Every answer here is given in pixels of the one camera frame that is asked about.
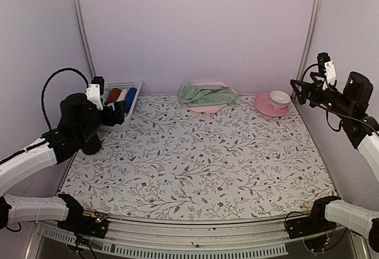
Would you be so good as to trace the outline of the green towel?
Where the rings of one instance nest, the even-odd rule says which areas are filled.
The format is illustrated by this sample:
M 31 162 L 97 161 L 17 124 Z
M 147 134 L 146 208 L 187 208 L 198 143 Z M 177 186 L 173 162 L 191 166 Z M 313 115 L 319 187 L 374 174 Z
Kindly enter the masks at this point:
M 186 85 L 178 91 L 178 102 L 187 107 L 206 107 L 233 102 L 238 93 L 220 85 Z

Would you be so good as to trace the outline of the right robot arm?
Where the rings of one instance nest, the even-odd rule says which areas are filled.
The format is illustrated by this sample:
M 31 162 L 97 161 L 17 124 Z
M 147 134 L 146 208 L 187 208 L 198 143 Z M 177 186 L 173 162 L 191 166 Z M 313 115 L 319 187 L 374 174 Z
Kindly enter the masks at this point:
M 299 104 L 309 103 L 338 116 L 341 130 L 351 145 L 378 175 L 378 122 L 366 113 L 373 91 L 370 80 L 351 72 L 342 92 L 330 85 L 323 89 L 321 80 L 312 83 L 292 79 L 290 84 Z M 312 233 L 342 225 L 364 237 L 372 250 L 378 251 L 378 212 L 349 204 L 338 196 L 326 196 L 313 203 L 306 228 Z

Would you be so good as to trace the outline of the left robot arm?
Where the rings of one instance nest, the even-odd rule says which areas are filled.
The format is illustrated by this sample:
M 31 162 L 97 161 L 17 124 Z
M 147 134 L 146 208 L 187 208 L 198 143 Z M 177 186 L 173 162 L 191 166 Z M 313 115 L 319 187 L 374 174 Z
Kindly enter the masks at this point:
M 84 231 L 88 219 L 72 196 L 15 197 L 7 191 L 33 174 L 67 161 L 77 151 L 86 155 L 97 153 L 101 149 L 98 129 L 123 124 L 124 108 L 125 102 L 121 102 L 100 110 L 84 93 L 71 94 L 61 101 L 57 128 L 1 160 L 1 228 L 13 223 L 56 220 L 68 230 Z

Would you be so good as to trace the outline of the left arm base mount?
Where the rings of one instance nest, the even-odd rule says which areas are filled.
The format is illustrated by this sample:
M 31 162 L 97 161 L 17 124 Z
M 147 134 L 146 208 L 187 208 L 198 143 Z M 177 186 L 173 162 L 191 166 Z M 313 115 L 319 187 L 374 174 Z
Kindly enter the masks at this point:
M 109 221 L 98 216 L 69 214 L 66 220 L 58 221 L 57 227 L 78 235 L 86 235 L 104 239 L 108 231 Z

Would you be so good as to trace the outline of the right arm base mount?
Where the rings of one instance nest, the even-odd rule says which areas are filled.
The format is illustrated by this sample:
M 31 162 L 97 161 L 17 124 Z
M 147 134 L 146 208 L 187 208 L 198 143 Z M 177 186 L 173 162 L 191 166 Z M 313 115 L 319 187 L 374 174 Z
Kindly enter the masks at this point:
M 312 254 L 320 254 L 334 249 L 345 237 L 345 228 L 339 238 L 337 224 L 303 212 L 290 212 L 284 219 L 284 228 L 290 239 L 305 238 L 303 244 Z

